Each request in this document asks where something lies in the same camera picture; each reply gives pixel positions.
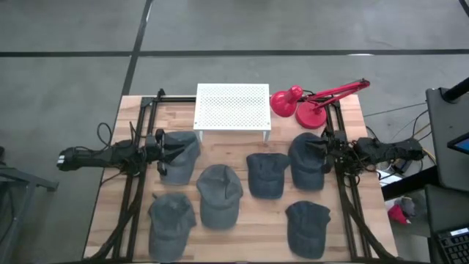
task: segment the white perforated shelf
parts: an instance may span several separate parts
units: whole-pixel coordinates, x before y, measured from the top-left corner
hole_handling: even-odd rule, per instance
[[[270,131],[268,84],[199,84],[195,131]]]

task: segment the gray baseball cap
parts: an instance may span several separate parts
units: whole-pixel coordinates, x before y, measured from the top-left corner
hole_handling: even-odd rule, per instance
[[[166,175],[160,175],[161,182],[169,185],[189,183],[197,157],[200,156],[199,141],[192,131],[176,131],[165,134],[165,144],[183,144],[184,152],[170,163],[165,164]]]
[[[236,224],[243,187],[235,171],[227,165],[206,168],[197,180],[202,196],[200,218],[204,226],[226,230]]]
[[[325,250],[330,210],[309,201],[299,201],[285,211],[288,218],[287,240],[290,250],[300,257],[320,259]]]
[[[154,261],[171,263],[181,258],[196,215],[185,194],[164,194],[150,206],[149,255]]]
[[[288,156],[292,167],[292,179],[296,188],[316,191],[324,187],[325,156],[306,146],[306,142],[322,141],[306,132],[293,139]]]
[[[284,172],[290,164],[288,156],[281,153],[254,153],[246,161],[251,195],[261,199],[280,198],[284,193]]]

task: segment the red object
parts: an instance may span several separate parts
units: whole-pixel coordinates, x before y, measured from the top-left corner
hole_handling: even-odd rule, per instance
[[[303,89],[294,85],[288,91],[276,92],[270,98],[270,107],[281,117],[289,117],[295,113],[296,103],[303,97]]]
[[[327,117],[324,107],[334,103],[354,92],[367,88],[369,81],[361,79],[360,81],[342,85],[341,87],[318,92],[314,95],[308,95],[306,102],[301,103],[296,111],[296,120],[304,128],[315,129],[324,125]],[[319,102],[319,99],[330,98],[326,101]]]
[[[404,213],[402,212],[402,209],[399,205],[394,205],[389,209],[388,211],[388,216],[389,218],[398,221],[401,224],[408,224],[407,219],[404,216]]]

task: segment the lamp base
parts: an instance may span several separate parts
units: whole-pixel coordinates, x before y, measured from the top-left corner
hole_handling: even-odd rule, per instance
[[[296,110],[296,120],[298,123],[308,129],[316,129],[324,125],[327,117],[323,108],[313,110],[317,106],[315,102],[301,103]]]

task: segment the keyboard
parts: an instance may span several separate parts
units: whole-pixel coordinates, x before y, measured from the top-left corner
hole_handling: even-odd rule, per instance
[[[469,227],[440,232],[436,236],[445,263],[469,263]]]

